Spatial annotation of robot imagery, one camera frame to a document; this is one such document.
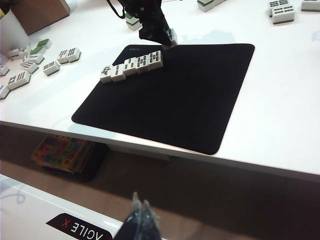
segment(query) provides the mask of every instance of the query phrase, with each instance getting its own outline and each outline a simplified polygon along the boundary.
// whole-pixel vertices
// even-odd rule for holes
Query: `black mouse pad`
[[[99,81],[72,121],[215,154],[254,49],[251,44],[221,44],[162,51],[162,68],[119,82]],[[113,65],[157,50],[162,47],[128,45]]]

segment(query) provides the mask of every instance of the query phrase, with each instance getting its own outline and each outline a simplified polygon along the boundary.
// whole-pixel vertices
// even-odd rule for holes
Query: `black label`
[[[67,213],[61,213],[46,224],[79,240],[112,240],[111,233]]]

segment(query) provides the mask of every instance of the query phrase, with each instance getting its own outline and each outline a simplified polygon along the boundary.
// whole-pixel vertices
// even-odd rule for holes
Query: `white table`
[[[71,14],[30,36],[32,46],[50,38],[45,61],[78,47],[81,59],[46,77],[38,70],[28,85],[0,101],[0,123],[109,145],[200,161],[252,168],[319,181],[320,177],[320,13],[300,11],[291,23],[273,25],[268,1],[227,0],[206,13],[195,0],[162,4],[180,44],[251,43],[255,52],[219,151],[204,155],[138,137],[75,124],[72,114],[129,44],[138,38],[104,0],[69,0]],[[7,64],[17,70],[18,63]],[[1,83],[8,79],[1,78]]]

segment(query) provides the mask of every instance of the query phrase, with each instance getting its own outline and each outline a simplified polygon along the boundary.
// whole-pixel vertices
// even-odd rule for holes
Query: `floor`
[[[212,163],[110,151],[80,183],[43,171],[30,155],[44,133],[0,125],[1,173],[123,221],[138,191],[168,240],[318,239],[320,184]]]

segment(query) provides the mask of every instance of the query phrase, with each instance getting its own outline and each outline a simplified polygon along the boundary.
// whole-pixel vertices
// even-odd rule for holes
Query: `cardboard box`
[[[20,0],[11,10],[27,35],[70,15],[65,0]]]

